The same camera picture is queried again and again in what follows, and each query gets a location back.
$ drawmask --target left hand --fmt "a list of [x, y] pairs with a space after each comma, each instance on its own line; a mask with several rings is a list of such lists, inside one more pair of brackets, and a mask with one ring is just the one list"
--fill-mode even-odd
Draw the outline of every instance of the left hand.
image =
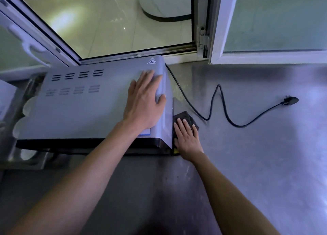
[[132, 80], [128, 89], [124, 120], [134, 121], [140, 130], [153, 127], [161, 117], [166, 105], [166, 95], [159, 97], [156, 103], [156, 90], [162, 75], [152, 82], [154, 71], [142, 72], [140, 78]]

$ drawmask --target forearm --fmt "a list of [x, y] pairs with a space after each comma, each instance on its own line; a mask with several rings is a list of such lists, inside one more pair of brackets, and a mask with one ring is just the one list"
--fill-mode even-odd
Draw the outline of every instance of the forearm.
[[132, 123], [119, 122], [85, 161], [36, 204], [10, 234], [78, 234], [121, 157], [140, 132]]
[[279, 235], [268, 219], [218, 171], [205, 154], [199, 154], [193, 163], [223, 235]]

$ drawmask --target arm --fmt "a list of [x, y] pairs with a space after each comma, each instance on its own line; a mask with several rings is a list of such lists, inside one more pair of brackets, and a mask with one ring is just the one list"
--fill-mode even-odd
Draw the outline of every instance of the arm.
[[198, 131], [179, 119], [174, 128], [175, 145], [181, 156], [192, 162], [206, 189], [212, 210], [223, 235], [279, 235], [268, 219], [235, 187], [203, 153]]
[[131, 82], [124, 118], [85, 161], [40, 200], [9, 232], [14, 234], [79, 234], [120, 159], [146, 128], [153, 127], [164, 110], [166, 97], [155, 102], [162, 76], [142, 73]]

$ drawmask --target hand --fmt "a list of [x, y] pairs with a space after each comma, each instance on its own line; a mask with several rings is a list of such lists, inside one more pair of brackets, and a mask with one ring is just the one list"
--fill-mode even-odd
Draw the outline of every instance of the hand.
[[139, 80], [132, 80], [128, 89], [124, 120], [135, 122], [141, 131], [158, 122], [166, 105], [166, 95], [161, 95], [156, 103], [156, 90], [162, 75], [151, 82], [153, 74], [153, 70], [142, 72]]
[[177, 123], [178, 124], [174, 123], [177, 135], [177, 138], [174, 138], [175, 146], [183, 159], [194, 163], [195, 158], [199, 154], [204, 153], [200, 144], [198, 130], [195, 125], [193, 125], [193, 135], [192, 129], [185, 119], [182, 122], [181, 119], [178, 118]]

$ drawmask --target finger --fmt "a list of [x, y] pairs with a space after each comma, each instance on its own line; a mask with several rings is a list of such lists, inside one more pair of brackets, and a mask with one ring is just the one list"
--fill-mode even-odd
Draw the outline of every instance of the finger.
[[196, 126], [194, 124], [192, 125], [192, 128], [193, 128], [193, 131], [194, 131], [194, 137], [199, 139], [199, 132], [198, 132], [198, 130], [197, 130], [197, 128], [196, 128]]
[[183, 134], [180, 131], [180, 128], [178, 127], [178, 125], [177, 125], [176, 122], [174, 122], [174, 128], [175, 128], [175, 132], [176, 132], [177, 138], [180, 138], [181, 139], [183, 137]]
[[156, 76], [156, 78], [149, 84], [149, 89], [152, 91], [156, 91], [159, 87], [160, 81], [162, 79], [162, 75]]
[[149, 83], [151, 82], [152, 78], [154, 75], [154, 70], [151, 70], [150, 72], [147, 73], [147, 75], [144, 77], [143, 81], [142, 81], [142, 88], [147, 88], [147, 86], [149, 85]]
[[177, 123], [178, 123], [178, 126], [179, 126], [180, 130], [181, 130], [182, 135], [186, 136], [187, 132], [186, 132], [184, 124], [183, 124], [183, 122], [182, 122], [182, 120], [180, 118], [177, 119]]
[[167, 98], [166, 98], [166, 95], [165, 94], [162, 94], [160, 97], [159, 97], [159, 100], [158, 100], [158, 108], [163, 112], [164, 108], [165, 108], [165, 105], [166, 105], [166, 102], [167, 102]]
[[136, 89], [139, 89], [140, 88], [140, 86], [142, 84], [142, 81], [143, 81], [144, 77], [146, 76], [146, 74], [147, 74], [147, 72], [142, 71], [141, 76], [137, 80], [137, 83], [136, 83], [136, 86], [135, 86]]
[[136, 81], [133, 79], [132, 82], [129, 85], [129, 88], [128, 88], [128, 95], [129, 96], [134, 93], [135, 86], [136, 86]]
[[183, 124], [185, 126], [185, 129], [186, 129], [186, 132], [188, 135], [190, 136], [193, 136], [193, 132], [192, 132], [192, 129], [190, 127], [190, 125], [188, 124], [187, 120], [186, 119], [183, 119]]
[[179, 150], [179, 144], [178, 144], [177, 138], [174, 138], [174, 144], [175, 144], [176, 148]]

